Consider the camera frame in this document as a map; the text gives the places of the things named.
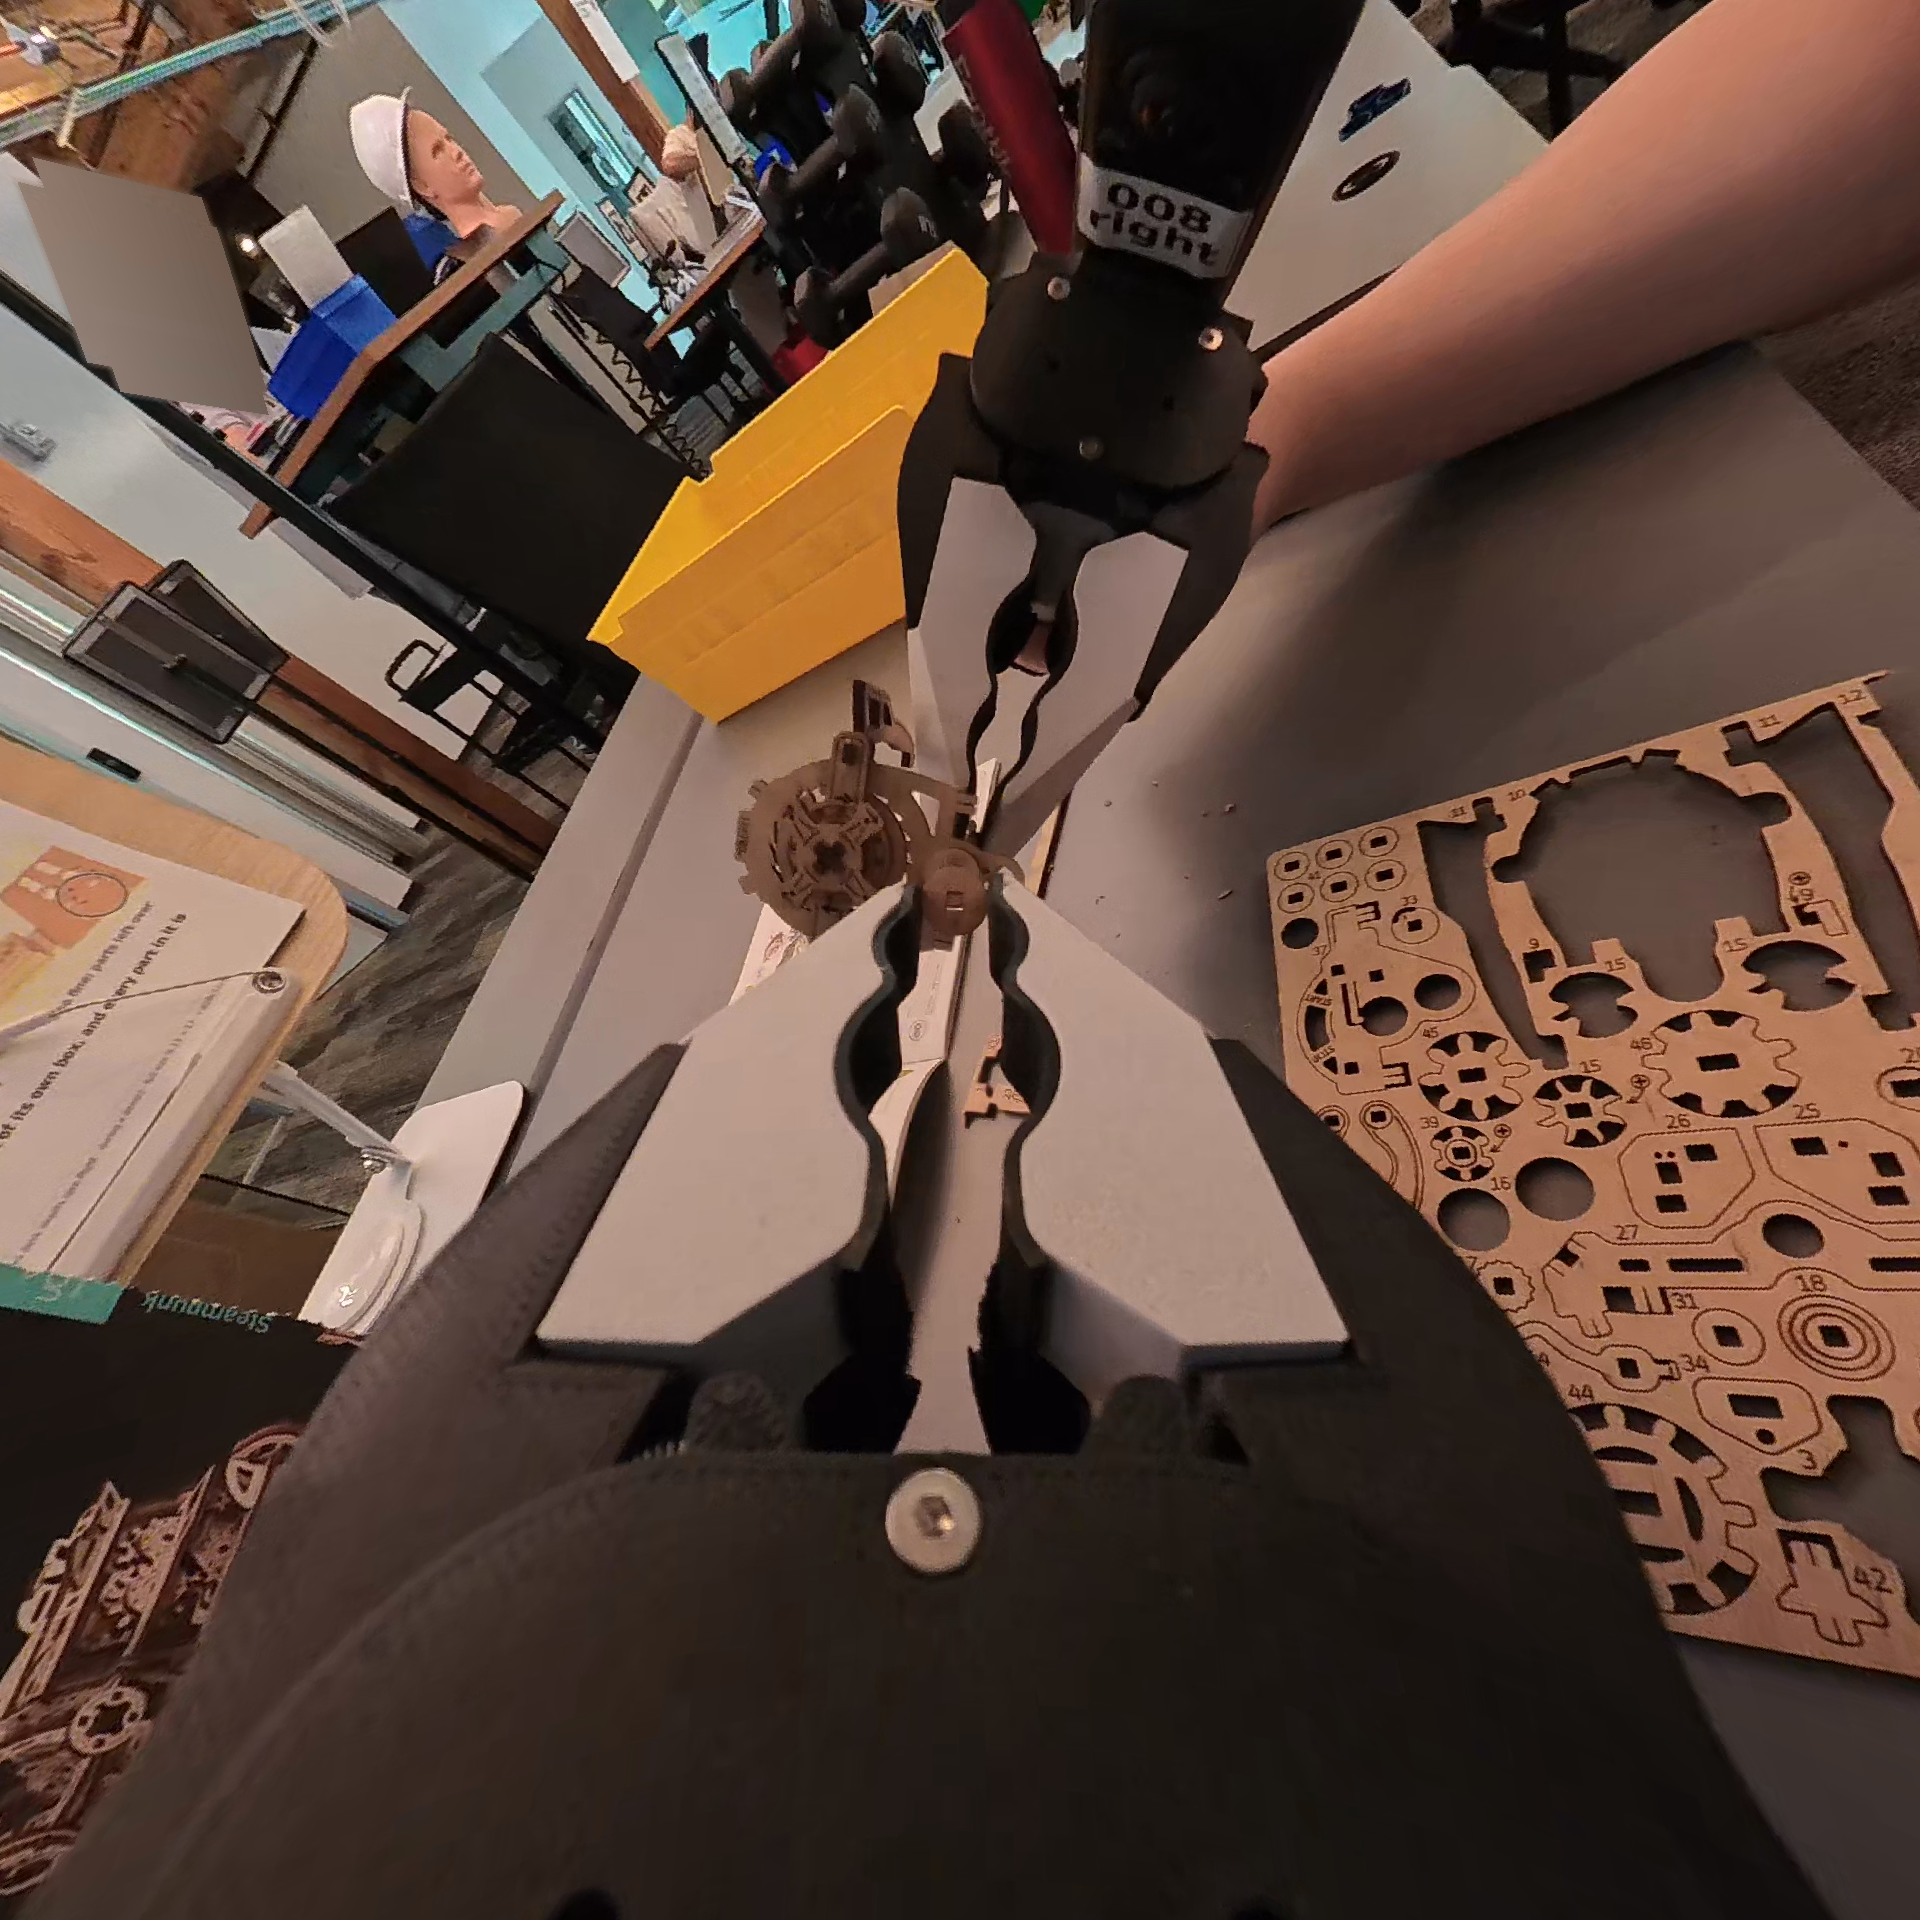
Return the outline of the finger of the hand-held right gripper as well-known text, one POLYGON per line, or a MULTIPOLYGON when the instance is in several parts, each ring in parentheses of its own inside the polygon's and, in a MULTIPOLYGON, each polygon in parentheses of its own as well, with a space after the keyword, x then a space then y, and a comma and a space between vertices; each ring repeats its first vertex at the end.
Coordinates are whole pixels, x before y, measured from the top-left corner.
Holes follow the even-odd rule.
POLYGON ((1242 447, 1210 486, 1081 561, 1073 648, 1027 712, 1021 762, 987 828, 991 853, 1021 853, 1222 610, 1251 552, 1267 468, 1261 447, 1242 447))
POLYGON ((1036 547, 974 406, 973 360, 945 353, 902 453, 908 708, 932 780, 974 784, 996 708, 996 619, 1028 585, 1036 547))

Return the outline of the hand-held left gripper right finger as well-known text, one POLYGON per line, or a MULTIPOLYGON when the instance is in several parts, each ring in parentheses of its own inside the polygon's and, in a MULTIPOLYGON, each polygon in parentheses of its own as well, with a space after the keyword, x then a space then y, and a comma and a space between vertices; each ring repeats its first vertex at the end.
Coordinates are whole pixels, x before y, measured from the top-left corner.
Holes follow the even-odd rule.
POLYGON ((1318 1364, 1349 1324, 1208 1031, 998 884, 1000 1068, 1024 1117, 991 1270, 991 1446, 1079 1449, 1115 1391, 1318 1364))

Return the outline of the wooden model assembly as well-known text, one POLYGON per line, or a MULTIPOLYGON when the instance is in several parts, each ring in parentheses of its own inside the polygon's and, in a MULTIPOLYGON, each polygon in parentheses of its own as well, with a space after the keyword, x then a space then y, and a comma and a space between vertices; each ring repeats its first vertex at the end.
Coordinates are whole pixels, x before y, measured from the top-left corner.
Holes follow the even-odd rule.
POLYGON ((828 755, 750 787, 738 815, 735 859, 740 889, 778 912, 783 924, 816 941, 892 887, 918 894, 926 863, 951 846, 977 851, 989 881, 1024 881, 1012 859, 985 851, 985 799, 934 780, 914 764, 914 736, 879 685, 856 680, 850 727, 828 755))

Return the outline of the yellow plastic bin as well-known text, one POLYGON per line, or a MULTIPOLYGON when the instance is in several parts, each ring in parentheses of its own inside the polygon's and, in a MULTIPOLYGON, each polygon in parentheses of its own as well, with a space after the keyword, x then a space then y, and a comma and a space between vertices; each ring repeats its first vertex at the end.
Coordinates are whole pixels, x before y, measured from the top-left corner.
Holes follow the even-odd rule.
POLYGON ((590 641, 722 723, 900 622, 898 488, 989 279, 937 253, 908 287, 679 484, 590 641))

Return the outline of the white stand base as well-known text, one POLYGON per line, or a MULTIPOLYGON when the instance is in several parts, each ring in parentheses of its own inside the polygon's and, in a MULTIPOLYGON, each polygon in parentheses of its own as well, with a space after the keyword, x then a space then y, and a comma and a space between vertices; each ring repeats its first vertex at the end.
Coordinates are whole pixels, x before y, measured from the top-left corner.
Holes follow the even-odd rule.
POLYGON ((266 1087, 347 1141, 369 1172, 300 1307, 311 1327, 364 1337, 483 1205, 516 1134, 525 1087, 500 1083, 423 1106, 392 1138, 286 1065, 266 1087))

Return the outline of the illustrated instruction booklet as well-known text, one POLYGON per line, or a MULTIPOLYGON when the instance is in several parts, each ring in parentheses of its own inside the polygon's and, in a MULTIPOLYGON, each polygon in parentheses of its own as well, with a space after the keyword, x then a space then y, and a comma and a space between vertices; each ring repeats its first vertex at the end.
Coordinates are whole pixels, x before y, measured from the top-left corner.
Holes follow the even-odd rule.
MULTIPOLYGON (((995 761, 987 762, 977 787, 973 787, 973 793, 982 797, 985 807, 995 797, 996 773, 998 764, 995 761)), ((900 1167, 923 1096, 937 1071, 949 1062, 970 941, 973 933, 949 946, 923 946, 914 987, 898 1004, 900 1071, 892 1087, 873 1106, 873 1122, 882 1146, 891 1190, 900 1186, 900 1167)), ((760 987, 780 967, 799 958, 808 944, 810 937, 785 924, 776 910, 760 903, 756 933, 732 994, 744 996, 760 987)))

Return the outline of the red cylinder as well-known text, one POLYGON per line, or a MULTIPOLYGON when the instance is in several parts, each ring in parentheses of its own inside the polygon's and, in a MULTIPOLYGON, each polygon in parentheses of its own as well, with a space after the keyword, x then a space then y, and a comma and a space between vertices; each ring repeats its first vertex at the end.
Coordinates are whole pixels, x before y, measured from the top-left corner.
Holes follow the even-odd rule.
POLYGON ((940 3, 949 62, 982 126, 1034 250, 1069 259, 1079 246, 1075 136, 1054 69, 1017 3, 940 3))

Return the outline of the white side table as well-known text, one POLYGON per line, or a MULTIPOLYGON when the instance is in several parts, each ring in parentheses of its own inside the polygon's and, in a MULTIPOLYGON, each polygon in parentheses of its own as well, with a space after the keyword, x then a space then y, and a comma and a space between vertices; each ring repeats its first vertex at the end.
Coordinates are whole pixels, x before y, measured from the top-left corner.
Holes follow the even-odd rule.
POLYGON ((1544 146, 1393 5, 1362 5, 1226 309, 1271 353, 1422 253, 1544 146))

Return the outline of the large laser-cut wooden part sheet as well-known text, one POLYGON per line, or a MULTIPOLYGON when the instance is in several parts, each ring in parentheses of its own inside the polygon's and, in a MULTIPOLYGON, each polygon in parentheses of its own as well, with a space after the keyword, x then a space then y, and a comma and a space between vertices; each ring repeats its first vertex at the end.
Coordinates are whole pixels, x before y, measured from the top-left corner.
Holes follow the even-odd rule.
POLYGON ((1917 780, 1880 675, 1273 853, 1286 1080, 1475 1270, 1582 1431, 1674 1631, 1917 1678, 1902 1569, 1772 1477, 1845 1402, 1917 1461, 1917 1023, 1813 807, 1764 761, 1837 723, 1917 909, 1917 780), (1717 912, 1679 996, 1551 929, 1516 863, 1551 800, 1667 771, 1757 823, 1779 927, 1717 912))

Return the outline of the white instruction poster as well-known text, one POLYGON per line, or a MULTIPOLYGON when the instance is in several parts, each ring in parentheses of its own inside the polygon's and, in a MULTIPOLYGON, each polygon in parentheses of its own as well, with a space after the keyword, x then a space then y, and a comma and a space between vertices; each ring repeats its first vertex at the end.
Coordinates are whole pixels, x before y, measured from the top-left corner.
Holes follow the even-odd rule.
POLYGON ((106 1280, 297 987, 294 898, 3 807, 3 1259, 106 1280))

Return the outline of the puzzle kit box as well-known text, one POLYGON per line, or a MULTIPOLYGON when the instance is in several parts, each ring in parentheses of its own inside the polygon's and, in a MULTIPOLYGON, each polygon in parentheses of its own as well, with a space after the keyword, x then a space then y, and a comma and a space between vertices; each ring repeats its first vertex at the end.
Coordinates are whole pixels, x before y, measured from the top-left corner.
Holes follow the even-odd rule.
POLYGON ((5 1280, 5 1916, 153 1743, 269 1488, 358 1347, 263 1308, 5 1280))

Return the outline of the mannequin head with hard hat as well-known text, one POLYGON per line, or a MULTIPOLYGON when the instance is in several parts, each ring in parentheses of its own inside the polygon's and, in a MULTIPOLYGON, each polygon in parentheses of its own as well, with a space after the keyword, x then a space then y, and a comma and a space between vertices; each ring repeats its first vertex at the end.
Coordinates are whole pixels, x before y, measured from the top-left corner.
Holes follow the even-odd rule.
POLYGON ((461 141, 411 95, 371 95, 348 111, 348 141, 362 174, 402 215, 431 219, 451 234, 442 267, 463 267, 523 209, 496 202, 461 141))

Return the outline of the blue plastic bin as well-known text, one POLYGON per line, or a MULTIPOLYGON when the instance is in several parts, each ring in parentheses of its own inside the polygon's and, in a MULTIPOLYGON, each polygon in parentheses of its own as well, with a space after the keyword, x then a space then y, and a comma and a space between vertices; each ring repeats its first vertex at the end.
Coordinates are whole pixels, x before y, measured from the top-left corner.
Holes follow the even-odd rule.
POLYGON ((317 421, 357 357, 392 325, 396 312, 367 276, 352 274, 315 304, 280 353, 266 392, 299 421, 317 421))

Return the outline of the black mesh tray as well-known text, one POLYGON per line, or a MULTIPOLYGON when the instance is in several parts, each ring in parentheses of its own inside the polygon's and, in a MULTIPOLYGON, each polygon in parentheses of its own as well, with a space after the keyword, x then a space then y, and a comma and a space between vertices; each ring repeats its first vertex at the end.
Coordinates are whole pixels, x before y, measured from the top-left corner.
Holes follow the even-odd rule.
POLYGON ((189 561, 115 589, 60 651, 203 740, 224 746, 290 655, 189 561))

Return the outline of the grey flat panel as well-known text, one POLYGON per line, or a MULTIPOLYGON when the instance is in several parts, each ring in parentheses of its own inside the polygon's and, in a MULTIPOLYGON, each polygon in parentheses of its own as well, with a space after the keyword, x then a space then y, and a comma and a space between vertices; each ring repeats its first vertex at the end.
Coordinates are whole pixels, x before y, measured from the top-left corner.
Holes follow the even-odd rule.
POLYGON ((36 158, 22 202, 88 363, 123 392, 260 417, 269 373, 200 199, 36 158))

